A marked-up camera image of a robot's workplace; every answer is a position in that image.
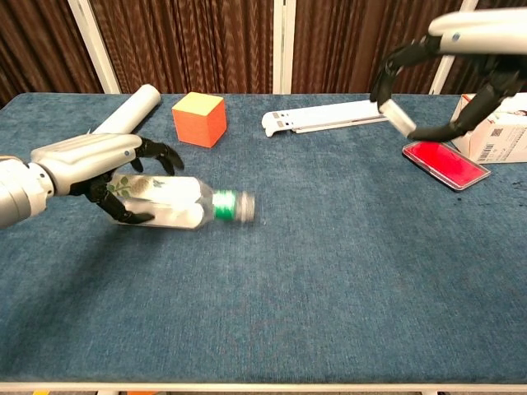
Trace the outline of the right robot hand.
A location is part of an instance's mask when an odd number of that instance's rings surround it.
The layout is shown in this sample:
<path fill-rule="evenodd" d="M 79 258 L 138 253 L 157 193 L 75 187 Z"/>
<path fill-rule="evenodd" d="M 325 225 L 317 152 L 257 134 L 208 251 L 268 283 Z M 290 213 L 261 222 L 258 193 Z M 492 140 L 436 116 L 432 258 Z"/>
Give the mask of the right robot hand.
<path fill-rule="evenodd" d="M 444 126 L 419 128 L 392 100 L 394 80 L 405 68 L 430 58 L 470 58 L 487 75 L 486 84 Z M 434 19 L 427 33 L 391 52 L 380 65 L 370 102 L 413 141 L 448 142 L 473 131 L 501 102 L 526 84 L 526 9 L 495 8 L 451 12 Z"/>

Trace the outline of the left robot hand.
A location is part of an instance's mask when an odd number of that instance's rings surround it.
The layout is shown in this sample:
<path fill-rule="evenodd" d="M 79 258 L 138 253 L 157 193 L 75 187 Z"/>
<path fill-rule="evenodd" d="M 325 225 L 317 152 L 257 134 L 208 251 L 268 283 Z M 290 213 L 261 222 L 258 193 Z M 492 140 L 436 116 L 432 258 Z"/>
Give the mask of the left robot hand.
<path fill-rule="evenodd" d="M 34 149 L 30 158 L 46 170 L 56 195 L 84 195 L 114 220 L 131 225 L 145 223 L 155 216 L 125 208 L 107 187 L 114 172 L 126 164 L 143 172 L 142 158 L 158 160 L 171 176 L 176 169 L 184 168 L 184 162 L 172 147 L 135 134 L 83 134 Z"/>

